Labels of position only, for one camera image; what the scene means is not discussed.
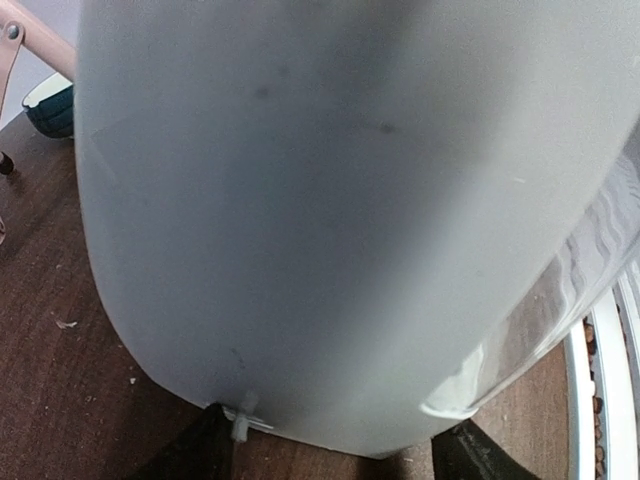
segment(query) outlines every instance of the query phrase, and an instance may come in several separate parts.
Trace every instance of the wooden floor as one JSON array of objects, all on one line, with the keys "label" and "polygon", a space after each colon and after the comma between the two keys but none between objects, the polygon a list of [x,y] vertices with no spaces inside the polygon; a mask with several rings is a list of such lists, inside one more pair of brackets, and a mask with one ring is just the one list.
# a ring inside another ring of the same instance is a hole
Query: wooden floor
[{"label": "wooden floor", "polygon": [[[198,410],[151,382],[98,299],[84,245],[73,144],[21,116],[0,134],[19,172],[0,178],[0,479],[121,478]],[[563,351],[554,350],[477,415],[516,460],[566,478]],[[251,432],[235,478],[428,479],[428,442],[383,462]]]}]

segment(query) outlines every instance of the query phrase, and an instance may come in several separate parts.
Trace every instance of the black object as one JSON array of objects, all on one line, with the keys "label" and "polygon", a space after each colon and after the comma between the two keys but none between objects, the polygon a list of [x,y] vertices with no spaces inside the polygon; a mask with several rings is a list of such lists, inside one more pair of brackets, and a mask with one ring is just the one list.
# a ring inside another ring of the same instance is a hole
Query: black object
[{"label": "black object", "polygon": [[540,480],[471,420],[431,440],[435,480]]},{"label": "black object", "polygon": [[231,480],[232,423],[213,404],[180,436],[125,480]]},{"label": "black object", "polygon": [[27,117],[49,138],[73,136],[73,85],[41,100],[35,107],[24,106]]},{"label": "black object", "polygon": [[0,175],[9,175],[13,172],[13,160],[4,152],[0,152]]}]

